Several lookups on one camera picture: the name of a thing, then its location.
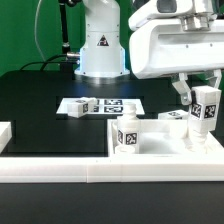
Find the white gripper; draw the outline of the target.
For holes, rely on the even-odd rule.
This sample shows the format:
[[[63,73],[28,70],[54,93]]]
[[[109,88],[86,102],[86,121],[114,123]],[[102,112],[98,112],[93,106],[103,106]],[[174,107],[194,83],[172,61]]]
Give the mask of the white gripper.
[[[192,103],[186,73],[205,72],[218,89],[224,68],[224,21],[210,22],[209,31],[184,31],[179,19],[155,19],[137,29],[129,41],[131,68],[139,79],[174,74],[171,82],[181,103]]]

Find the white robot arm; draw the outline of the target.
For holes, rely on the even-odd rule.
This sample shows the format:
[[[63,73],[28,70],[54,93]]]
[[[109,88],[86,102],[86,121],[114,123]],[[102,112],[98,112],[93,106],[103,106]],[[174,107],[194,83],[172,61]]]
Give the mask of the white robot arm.
[[[96,82],[118,78],[125,69],[115,0],[83,0],[86,40],[75,74]],[[192,103],[187,77],[203,73],[220,85],[224,69],[224,19],[214,0],[147,0],[128,20],[130,72],[139,79],[171,76],[184,105]]]

